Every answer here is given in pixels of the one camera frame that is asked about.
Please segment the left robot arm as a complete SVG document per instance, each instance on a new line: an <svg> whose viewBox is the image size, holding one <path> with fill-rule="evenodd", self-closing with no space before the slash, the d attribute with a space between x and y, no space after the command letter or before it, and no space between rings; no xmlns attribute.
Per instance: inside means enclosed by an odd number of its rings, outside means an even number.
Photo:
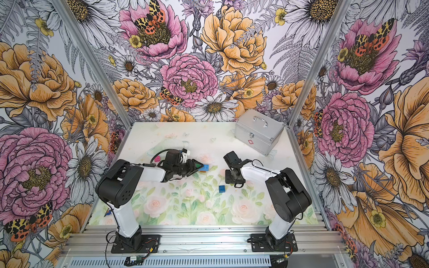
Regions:
<svg viewBox="0 0 429 268"><path fill-rule="evenodd" d="M117 160L96 186L96 194L108 206L117 224L112 252L134 253L143 250L144 236L131 201L140 182L181 180L203 167L204 164L189 157L187 149L164 149L146 164Z"/></svg>

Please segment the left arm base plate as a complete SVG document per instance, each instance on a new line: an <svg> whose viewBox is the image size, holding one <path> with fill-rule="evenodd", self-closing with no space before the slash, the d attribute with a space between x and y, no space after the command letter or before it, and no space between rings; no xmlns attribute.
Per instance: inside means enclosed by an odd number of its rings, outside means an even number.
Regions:
<svg viewBox="0 0 429 268"><path fill-rule="evenodd" d="M158 234L140 234L137 233L133 237L123 237L116 235L111 253L126 254L126 253L157 253L161 235Z"/></svg>

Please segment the blue long lego brick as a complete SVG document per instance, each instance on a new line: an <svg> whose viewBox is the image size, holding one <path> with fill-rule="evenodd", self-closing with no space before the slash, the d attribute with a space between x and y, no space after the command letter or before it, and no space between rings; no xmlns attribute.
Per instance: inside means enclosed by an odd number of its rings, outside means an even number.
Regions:
<svg viewBox="0 0 429 268"><path fill-rule="evenodd" d="M209 172L210 166L208 164L204 164L198 171L201 173Z"/></svg>

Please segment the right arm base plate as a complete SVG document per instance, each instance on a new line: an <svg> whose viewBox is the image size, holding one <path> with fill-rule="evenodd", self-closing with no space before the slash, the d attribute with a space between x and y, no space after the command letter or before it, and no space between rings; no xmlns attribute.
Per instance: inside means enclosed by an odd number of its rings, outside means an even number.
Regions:
<svg viewBox="0 0 429 268"><path fill-rule="evenodd" d="M269 233L251 234L247 239L251 244L252 252L285 252L294 253L298 251L297 241L294 234L289 233L282 239L277 240Z"/></svg>

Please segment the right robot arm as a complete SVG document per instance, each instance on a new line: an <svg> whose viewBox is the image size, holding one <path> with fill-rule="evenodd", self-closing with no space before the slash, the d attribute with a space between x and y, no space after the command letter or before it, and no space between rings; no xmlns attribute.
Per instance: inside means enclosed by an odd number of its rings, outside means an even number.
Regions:
<svg viewBox="0 0 429 268"><path fill-rule="evenodd" d="M283 170L269 169L256 164L255 160L240 159L234 151L223 157L228 169L226 183L241 188L247 182L263 183L271 198L276 216L265 233L251 234L248 243L252 252L298 251L292 227L298 216L303 216L312 199L297 174L289 167Z"/></svg>

